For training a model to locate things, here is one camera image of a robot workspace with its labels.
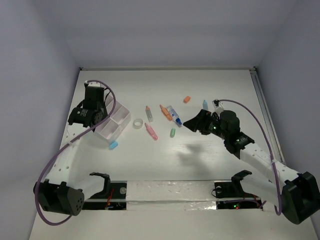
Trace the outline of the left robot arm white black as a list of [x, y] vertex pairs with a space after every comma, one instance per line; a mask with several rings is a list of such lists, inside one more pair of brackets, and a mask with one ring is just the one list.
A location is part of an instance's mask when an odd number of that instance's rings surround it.
[[109, 120], [115, 108], [107, 110], [105, 83], [89, 80], [84, 83], [84, 99], [71, 111], [68, 125], [80, 124], [85, 131], [72, 139], [52, 157], [42, 170], [33, 187], [36, 211], [40, 218], [52, 225], [43, 212], [77, 216], [87, 199], [93, 196], [109, 197], [113, 193], [110, 176], [106, 173], [87, 173], [82, 180], [77, 179], [78, 162], [75, 154], [80, 149], [79, 140], [87, 133], [94, 132]]

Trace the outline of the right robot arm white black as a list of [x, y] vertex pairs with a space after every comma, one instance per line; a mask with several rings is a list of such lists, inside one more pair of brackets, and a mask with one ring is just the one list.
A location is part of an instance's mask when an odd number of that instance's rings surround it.
[[222, 110], [216, 113], [202, 109], [183, 126], [202, 135], [218, 136], [229, 153], [264, 176], [263, 179], [256, 178], [248, 170], [235, 174], [230, 183], [235, 196], [257, 195], [273, 204], [278, 214], [283, 214], [296, 225], [319, 211], [320, 190], [316, 178], [309, 172], [300, 173], [285, 166], [262, 150], [241, 131], [235, 112]]

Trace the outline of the grey marker orange tip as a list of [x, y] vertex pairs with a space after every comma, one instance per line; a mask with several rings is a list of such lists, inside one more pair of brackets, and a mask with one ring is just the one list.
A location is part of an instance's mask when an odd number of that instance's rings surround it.
[[154, 121], [153, 115], [152, 115], [151, 109], [148, 106], [146, 106], [145, 112], [146, 112], [146, 116], [147, 116], [148, 121], [150, 123], [153, 122]]

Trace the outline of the clear tape roll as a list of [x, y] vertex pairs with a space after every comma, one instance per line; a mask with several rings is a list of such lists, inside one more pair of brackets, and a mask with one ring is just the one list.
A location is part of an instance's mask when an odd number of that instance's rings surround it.
[[142, 128], [143, 125], [144, 125], [144, 121], [141, 118], [136, 118], [133, 121], [133, 128], [136, 129], [136, 130]]

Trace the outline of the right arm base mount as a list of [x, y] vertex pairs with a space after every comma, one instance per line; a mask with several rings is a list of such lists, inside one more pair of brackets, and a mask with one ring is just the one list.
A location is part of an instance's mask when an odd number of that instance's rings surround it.
[[211, 195], [216, 199], [216, 207], [218, 210], [263, 210], [266, 202], [254, 194], [245, 192], [241, 187], [241, 181], [251, 174], [248, 170], [242, 170], [232, 176], [228, 181], [218, 181], [214, 183]]

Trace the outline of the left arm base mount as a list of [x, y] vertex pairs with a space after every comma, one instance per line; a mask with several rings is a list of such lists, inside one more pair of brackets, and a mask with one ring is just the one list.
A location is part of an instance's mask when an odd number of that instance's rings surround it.
[[91, 176], [104, 179], [103, 190], [91, 196], [83, 204], [83, 210], [122, 211], [127, 209], [127, 182], [111, 181], [106, 173], [92, 172]]

